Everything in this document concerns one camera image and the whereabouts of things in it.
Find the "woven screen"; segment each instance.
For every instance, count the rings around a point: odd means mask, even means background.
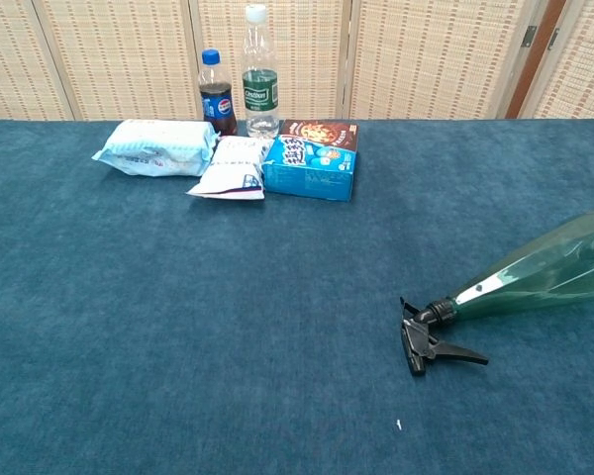
[[[199,117],[181,0],[38,1],[83,119]]]
[[[0,0],[0,119],[72,119],[27,5],[28,0]]]
[[[491,96],[526,3],[361,0],[350,116],[492,115]]]
[[[594,118],[594,0],[587,0],[535,117]]]
[[[203,38],[203,45],[197,45],[198,50],[216,48],[220,51],[234,83],[239,119],[245,113],[241,61],[248,3],[251,2],[198,0]],[[280,115],[299,119],[335,117],[345,0],[269,0],[264,3],[268,6],[277,51]]]

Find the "water bottle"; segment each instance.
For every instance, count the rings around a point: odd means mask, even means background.
[[[216,49],[202,51],[202,62],[204,65],[198,74],[198,87],[202,96],[204,121],[210,122],[222,137],[234,136],[238,133],[238,123],[234,114],[229,73],[220,63],[220,53]]]
[[[243,87],[247,132],[251,137],[272,139],[279,131],[277,118],[277,67],[275,47],[266,23],[266,6],[248,5],[243,60]]]
[[[486,364],[484,356],[439,341],[430,330],[450,322],[594,299],[594,212],[566,222],[490,266],[461,288],[419,310],[403,304],[401,337],[412,374],[426,360],[461,359]]]

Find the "table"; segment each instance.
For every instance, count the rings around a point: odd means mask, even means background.
[[[0,474],[594,474],[594,302],[418,379],[398,300],[594,210],[594,121],[359,123],[350,203],[241,203],[0,121]]]

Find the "white bottle cap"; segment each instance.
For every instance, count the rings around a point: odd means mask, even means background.
[[[249,23],[264,23],[266,21],[266,5],[262,5],[261,3],[247,5],[245,14],[247,15],[247,21]]]

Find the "blue cardboard box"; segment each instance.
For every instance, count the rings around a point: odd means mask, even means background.
[[[357,134],[356,124],[286,121],[262,166],[264,188],[349,201]]]

